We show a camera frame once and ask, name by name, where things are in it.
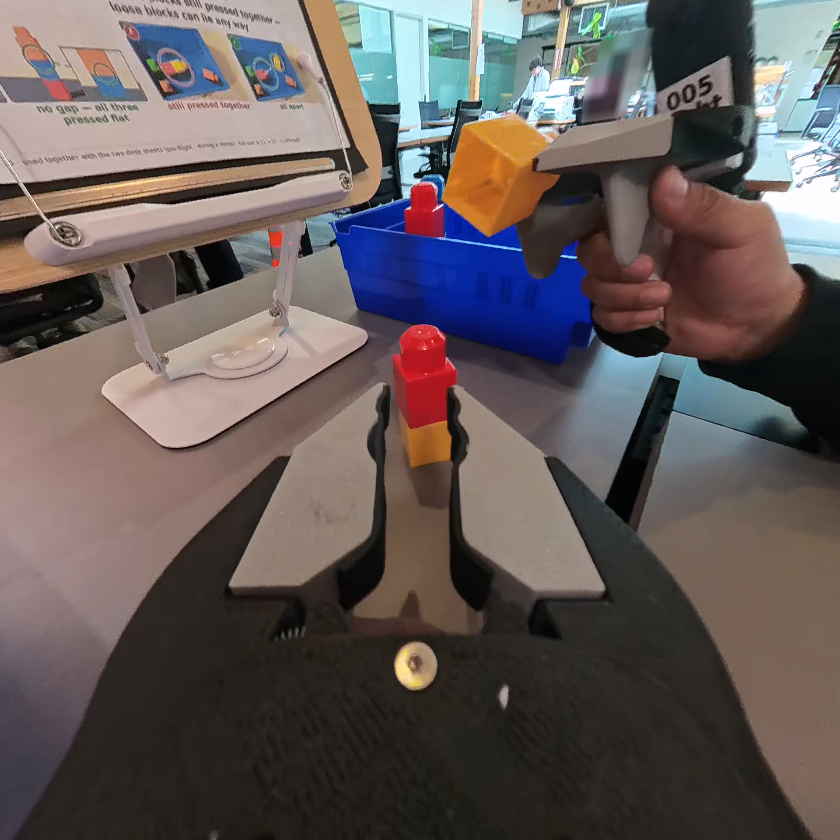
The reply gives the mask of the printed instruction sheet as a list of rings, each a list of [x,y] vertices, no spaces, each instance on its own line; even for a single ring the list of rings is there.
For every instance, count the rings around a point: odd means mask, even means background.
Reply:
[[[349,146],[302,2],[1,2],[2,183]]]

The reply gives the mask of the blue plastic bin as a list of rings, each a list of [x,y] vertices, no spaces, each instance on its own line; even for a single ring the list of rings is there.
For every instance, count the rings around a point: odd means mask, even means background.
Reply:
[[[561,364],[592,342],[576,244],[548,279],[530,276],[515,227],[486,237],[449,208],[444,237],[407,234],[408,200],[331,223],[357,309]]]

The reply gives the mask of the black flat panel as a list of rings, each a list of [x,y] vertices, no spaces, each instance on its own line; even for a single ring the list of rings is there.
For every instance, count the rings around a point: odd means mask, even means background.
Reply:
[[[822,449],[789,407],[704,374],[696,360],[686,362],[674,411],[809,454]]]

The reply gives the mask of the person's right forearm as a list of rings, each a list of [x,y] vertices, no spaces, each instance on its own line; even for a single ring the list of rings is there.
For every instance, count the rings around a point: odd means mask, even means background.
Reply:
[[[700,361],[700,370],[790,408],[834,456],[839,454],[839,283],[808,265],[793,264],[805,298],[792,331],[756,360]]]

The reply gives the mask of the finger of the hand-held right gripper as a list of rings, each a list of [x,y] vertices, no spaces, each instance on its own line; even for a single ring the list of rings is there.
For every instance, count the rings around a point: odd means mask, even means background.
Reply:
[[[643,251],[650,184],[669,157],[673,132],[672,117],[582,125],[552,142],[533,168],[560,177],[549,191],[601,195],[616,261],[630,266]]]
[[[564,251],[599,230],[603,219],[603,199],[597,192],[547,191],[532,214],[515,225],[530,276],[551,277]]]

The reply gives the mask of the red mega block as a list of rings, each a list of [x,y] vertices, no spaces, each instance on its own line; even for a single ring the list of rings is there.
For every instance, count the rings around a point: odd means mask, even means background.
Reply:
[[[404,209],[404,233],[429,238],[445,237],[445,206],[434,182],[415,184]]]
[[[392,357],[392,369],[395,399],[409,428],[446,421],[447,393],[456,385],[457,373],[439,328],[416,324],[406,330]]]

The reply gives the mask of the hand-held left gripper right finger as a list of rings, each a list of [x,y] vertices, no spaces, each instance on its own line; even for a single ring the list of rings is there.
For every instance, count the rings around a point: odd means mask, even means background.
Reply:
[[[448,391],[449,571],[462,600],[523,611],[606,593],[547,458],[460,385]]]

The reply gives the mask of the person's right hand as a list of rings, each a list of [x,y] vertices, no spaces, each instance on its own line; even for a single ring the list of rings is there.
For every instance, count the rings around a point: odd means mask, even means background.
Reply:
[[[690,182],[674,166],[657,174],[648,198],[665,231],[662,256],[622,266],[604,230],[579,244],[594,324],[639,333],[635,350],[724,364],[757,360],[783,342],[807,291],[771,208]]]

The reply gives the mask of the orange mega block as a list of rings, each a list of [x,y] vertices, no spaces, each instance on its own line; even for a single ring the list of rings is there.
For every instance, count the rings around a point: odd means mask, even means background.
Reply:
[[[398,419],[402,444],[411,469],[450,461],[452,437],[446,421],[410,427],[402,414]]]
[[[444,204],[486,237],[521,222],[560,179],[533,168],[549,146],[516,115],[468,123],[449,168]]]

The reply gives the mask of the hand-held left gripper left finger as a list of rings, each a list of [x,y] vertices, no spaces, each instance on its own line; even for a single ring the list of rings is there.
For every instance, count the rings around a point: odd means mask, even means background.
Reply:
[[[385,432],[376,384],[293,450],[228,589],[351,610],[385,569]]]

